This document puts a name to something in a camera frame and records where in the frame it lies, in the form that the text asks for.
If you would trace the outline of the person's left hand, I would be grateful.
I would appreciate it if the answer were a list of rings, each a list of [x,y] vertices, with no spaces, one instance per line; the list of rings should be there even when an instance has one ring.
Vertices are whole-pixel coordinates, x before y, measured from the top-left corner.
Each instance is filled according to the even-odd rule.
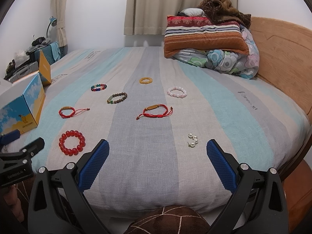
[[[19,222],[24,221],[24,213],[21,206],[21,201],[17,196],[17,188],[12,185],[7,193],[4,194],[4,200],[9,206],[11,212]]]

